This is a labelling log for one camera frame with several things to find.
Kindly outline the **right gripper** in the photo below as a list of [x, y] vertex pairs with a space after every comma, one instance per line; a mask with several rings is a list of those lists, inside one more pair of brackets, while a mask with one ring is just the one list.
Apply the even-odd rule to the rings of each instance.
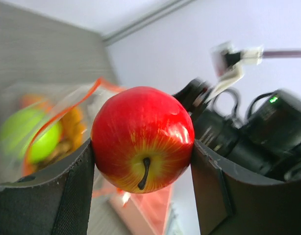
[[207, 100], [212, 92], [212, 87], [205, 81], [195, 78], [190, 81], [181, 91], [174, 94], [181, 105], [190, 114], [195, 139], [209, 147], [217, 154], [227, 157], [238, 142], [238, 127], [241, 120], [238, 118], [240, 96], [234, 89], [226, 89], [234, 98], [234, 105], [230, 115], [222, 116], [215, 109], [218, 95]]

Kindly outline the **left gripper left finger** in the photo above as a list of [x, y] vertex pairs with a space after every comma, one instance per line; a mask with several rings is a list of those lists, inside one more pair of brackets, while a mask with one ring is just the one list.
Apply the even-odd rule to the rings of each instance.
[[87, 140], [64, 159], [0, 184], [0, 235], [85, 235], [94, 178]]

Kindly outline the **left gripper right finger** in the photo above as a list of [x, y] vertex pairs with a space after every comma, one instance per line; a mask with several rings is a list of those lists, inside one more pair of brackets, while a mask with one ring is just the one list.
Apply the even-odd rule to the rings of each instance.
[[264, 177], [199, 141], [191, 171], [202, 235], [301, 235], [301, 179]]

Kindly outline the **red fake fruit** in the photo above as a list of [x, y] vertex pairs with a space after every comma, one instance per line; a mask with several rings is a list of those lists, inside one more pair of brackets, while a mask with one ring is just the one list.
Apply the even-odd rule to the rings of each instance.
[[189, 166], [194, 128], [174, 97], [135, 87], [109, 98], [93, 122], [96, 166], [114, 186], [150, 193], [172, 184]]

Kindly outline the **clear zip top bag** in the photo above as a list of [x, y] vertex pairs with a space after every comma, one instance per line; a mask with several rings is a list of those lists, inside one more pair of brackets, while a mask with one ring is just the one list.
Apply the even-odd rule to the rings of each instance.
[[95, 171], [89, 134], [96, 112], [122, 91], [90, 85], [14, 84], [0, 93], [0, 235], [84, 235], [127, 224], [163, 235], [172, 188], [119, 192]]

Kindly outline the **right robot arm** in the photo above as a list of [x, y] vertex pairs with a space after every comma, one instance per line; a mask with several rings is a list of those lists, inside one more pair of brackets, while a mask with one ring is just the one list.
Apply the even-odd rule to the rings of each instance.
[[238, 116], [240, 95], [226, 89], [234, 105], [220, 115], [209, 85], [192, 80], [174, 97], [190, 113], [195, 138], [217, 154], [257, 174], [280, 181], [301, 179], [301, 101], [279, 89], [261, 94], [259, 108], [251, 103], [246, 119]]

